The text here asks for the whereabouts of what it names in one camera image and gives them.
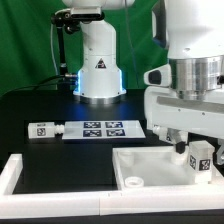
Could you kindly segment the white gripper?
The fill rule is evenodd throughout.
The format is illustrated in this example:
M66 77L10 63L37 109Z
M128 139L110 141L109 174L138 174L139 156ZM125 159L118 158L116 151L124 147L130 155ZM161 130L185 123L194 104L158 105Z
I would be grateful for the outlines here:
M147 128L169 128L175 151L185 152L188 133L218 139L217 164L224 165L224 88L208 91L203 100L183 100L172 90L168 64L144 73Z

